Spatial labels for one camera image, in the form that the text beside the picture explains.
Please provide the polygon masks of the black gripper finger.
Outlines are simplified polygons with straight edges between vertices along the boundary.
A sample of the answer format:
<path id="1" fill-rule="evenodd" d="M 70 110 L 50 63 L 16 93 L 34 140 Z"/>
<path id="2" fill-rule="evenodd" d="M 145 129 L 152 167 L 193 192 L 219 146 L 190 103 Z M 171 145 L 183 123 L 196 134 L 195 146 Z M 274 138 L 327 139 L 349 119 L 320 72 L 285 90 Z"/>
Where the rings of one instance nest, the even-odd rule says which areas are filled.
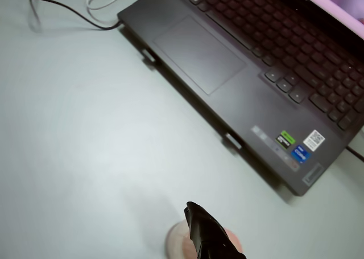
<path id="1" fill-rule="evenodd" d="M 221 224 L 203 207 L 188 202 L 184 213 L 197 258 L 246 257 L 234 246 Z"/>

